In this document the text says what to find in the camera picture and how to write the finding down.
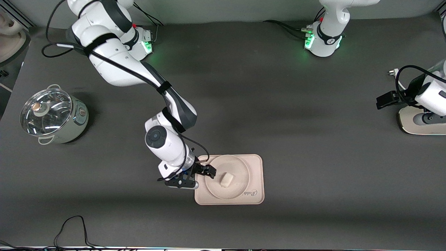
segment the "cable strap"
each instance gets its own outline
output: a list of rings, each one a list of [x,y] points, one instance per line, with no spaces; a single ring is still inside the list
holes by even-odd
[[[91,42],[91,44],[89,44],[87,47],[85,47],[85,49],[84,49],[85,55],[89,56],[90,53],[96,47],[106,43],[107,39],[110,39],[110,38],[118,38],[118,37],[113,33],[106,33],[104,35],[100,35],[99,37],[97,37],[95,40],[93,40],[93,42]]]
[[[166,117],[166,119],[172,124],[173,127],[175,127],[178,130],[179,133],[183,133],[186,131],[183,125],[170,114],[169,109],[167,109],[167,107],[164,107],[162,112],[164,117]]]
[[[165,91],[167,91],[167,89],[169,89],[169,88],[171,88],[171,87],[172,87],[172,85],[171,85],[168,81],[165,81],[164,83],[161,84],[160,87],[157,88],[157,92],[158,92],[159,94],[163,95],[163,93],[164,93]]]

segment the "green led light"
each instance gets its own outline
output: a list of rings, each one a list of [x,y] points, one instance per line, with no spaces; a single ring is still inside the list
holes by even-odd
[[[339,48],[339,45],[341,44],[341,40],[342,40],[342,36],[339,38],[339,42],[338,42],[338,45],[336,45],[336,49]]]
[[[141,41],[141,44],[144,47],[145,52],[152,53],[152,44],[150,42]]]
[[[309,38],[307,38],[307,40],[309,40],[309,42],[305,43],[305,47],[307,49],[311,48],[311,46],[313,45],[313,41],[314,41],[314,35],[311,34],[311,36]]]

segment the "white robotic arm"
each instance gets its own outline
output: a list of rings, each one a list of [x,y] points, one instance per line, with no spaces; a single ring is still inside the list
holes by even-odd
[[[180,132],[195,125],[197,112],[152,66],[134,59],[121,41],[105,26],[88,26],[80,34],[80,43],[88,50],[114,61],[147,78],[164,97],[168,107],[145,123],[147,147],[162,161],[158,169],[162,180],[170,187],[198,188],[195,174],[214,178],[216,170],[198,163],[192,150],[184,143]],[[89,60],[99,74],[115,86],[146,84],[138,77],[89,54]]]
[[[424,73],[413,79],[406,89],[400,90],[399,75],[405,68],[416,68]],[[420,110],[421,113],[413,117],[414,124],[425,126],[446,123],[445,72],[446,59],[427,71],[412,65],[401,68],[395,76],[397,90],[376,98],[376,107],[382,109],[390,105],[408,104],[423,109]]]
[[[328,57],[339,47],[342,32],[350,21],[347,8],[355,6],[369,6],[380,0],[319,0],[326,12],[321,21],[316,20],[307,25],[313,31],[308,35],[304,48],[318,57]]]
[[[80,35],[87,27],[102,25],[115,34],[130,55],[142,60],[153,50],[150,31],[132,24],[127,9],[133,0],[68,0],[71,11],[78,20],[66,32],[68,41],[80,43]]]

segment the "lid knob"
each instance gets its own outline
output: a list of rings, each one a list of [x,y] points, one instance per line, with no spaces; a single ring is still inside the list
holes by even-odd
[[[42,105],[40,103],[34,103],[31,105],[31,109],[36,112],[38,110],[40,110],[40,108],[42,108]]]

